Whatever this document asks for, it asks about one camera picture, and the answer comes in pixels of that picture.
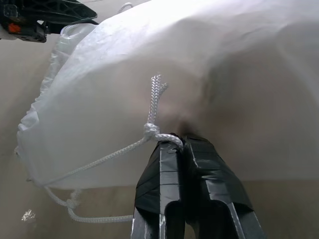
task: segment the beige background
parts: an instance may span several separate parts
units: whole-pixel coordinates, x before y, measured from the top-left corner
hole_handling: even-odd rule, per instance
[[[124,0],[84,0],[99,21],[116,14]],[[45,44],[0,41],[0,239],[124,239],[130,223],[83,224],[72,221],[64,207],[27,183],[27,173],[13,154],[20,119],[39,95],[57,36]],[[319,238],[319,182],[244,182],[260,223],[270,239]],[[69,192],[57,192],[68,198]],[[133,212],[133,187],[92,189],[82,195],[82,216],[115,216]],[[35,221],[21,220],[26,211]],[[192,238],[187,230],[187,238]]]

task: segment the white rope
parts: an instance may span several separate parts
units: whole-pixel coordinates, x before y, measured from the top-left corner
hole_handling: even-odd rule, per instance
[[[155,140],[155,141],[170,141],[173,142],[178,146],[180,150],[183,148],[182,141],[171,134],[165,134],[160,133],[160,128],[155,125],[156,115],[158,112],[158,104],[160,100],[160,96],[164,93],[164,91],[168,88],[167,84],[161,84],[161,75],[155,75],[152,77],[152,90],[151,90],[151,104],[150,104],[150,110],[149,110],[149,116],[148,121],[144,125],[144,137],[140,139],[139,141],[122,148],[114,153],[111,153],[103,158],[100,158],[99,160],[96,160],[95,162],[89,163],[83,167],[77,168],[73,171],[70,171],[63,175],[62,177],[56,178],[54,180],[51,180],[44,184],[44,186],[57,182],[59,180],[62,180],[66,177],[69,177],[75,173],[87,170],[92,167],[96,167],[97,165],[104,163],[105,161],[109,159],[113,159],[116,157],[119,157],[121,155],[124,155],[135,148],[143,145],[144,143]],[[58,204],[65,206],[68,208],[68,213],[70,217],[78,222],[84,222],[84,223],[117,223],[117,222],[128,222],[131,221],[133,216],[120,216],[120,217],[102,217],[102,218],[84,218],[77,216],[73,209],[79,204],[78,197],[81,193],[81,190],[75,190],[73,193],[71,193],[71,199],[68,199],[66,202],[59,199],[48,187],[45,187],[46,191],[48,192],[49,196]]]
[[[118,11],[118,14],[120,14],[121,12],[123,12],[124,8],[126,8],[127,6],[130,6],[131,8],[134,7],[132,3],[127,2],[125,4],[123,4],[120,8],[120,10]]]
[[[60,35],[67,34],[70,30],[78,27],[80,24],[68,25],[62,28]]]

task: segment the white bag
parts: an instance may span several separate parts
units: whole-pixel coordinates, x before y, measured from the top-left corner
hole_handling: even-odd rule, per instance
[[[81,27],[92,32],[51,66],[18,153],[40,186],[136,184],[155,143],[63,175],[143,137],[160,72],[162,132],[186,122],[242,180],[318,179],[318,12],[317,0],[153,0]]]

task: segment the black plastic part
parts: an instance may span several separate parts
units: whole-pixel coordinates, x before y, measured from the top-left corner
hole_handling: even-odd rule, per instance
[[[186,136],[186,222],[197,239],[265,239],[243,185],[206,139]]]
[[[188,135],[179,153],[157,144],[135,198],[131,239],[183,239],[185,221],[197,239],[265,239],[236,175],[206,139]]]
[[[76,0],[0,0],[0,24],[23,41],[45,42],[47,34],[59,34],[67,25],[97,24],[92,20],[96,17],[93,10]]]
[[[11,33],[11,35],[23,41],[46,42],[46,27],[39,23],[24,25],[20,29],[19,33]]]
[[[184,238],[179,167],[176,146],[158,143],[136,188],[132,239]]]

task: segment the orange light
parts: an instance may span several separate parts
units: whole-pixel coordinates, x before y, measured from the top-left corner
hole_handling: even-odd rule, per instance
[[[21,27],[14,24],[14,23],[10,23],[8,26],[8,31],[11,33],[20,33],[21,32]]]

